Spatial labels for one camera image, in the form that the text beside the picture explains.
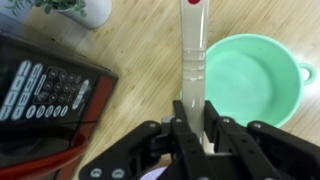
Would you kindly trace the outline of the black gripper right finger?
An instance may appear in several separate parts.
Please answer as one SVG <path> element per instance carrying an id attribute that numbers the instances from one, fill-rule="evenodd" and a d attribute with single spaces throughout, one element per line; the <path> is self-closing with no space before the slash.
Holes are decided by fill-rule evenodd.
<path id="1" fill-rule="evenodd" d="M 262 121 L 246 126 L 205 102 L 205 133 L 220 167 L 244 180 L 320 180 L 320 147 Z"/>

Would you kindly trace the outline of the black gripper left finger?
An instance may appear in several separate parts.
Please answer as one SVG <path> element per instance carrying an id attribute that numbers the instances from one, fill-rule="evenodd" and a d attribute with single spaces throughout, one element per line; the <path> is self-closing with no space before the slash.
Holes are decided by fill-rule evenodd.
<path id="1" fill-rule="evenodd" d="M 157 123 L 145 121 L 85 165 L 80 180 L 137 180 L 170 154 L 171 164 L 158 180 L 214 180 L 198 137 L 187 123 L 180 100 L 174 116 Z"/>

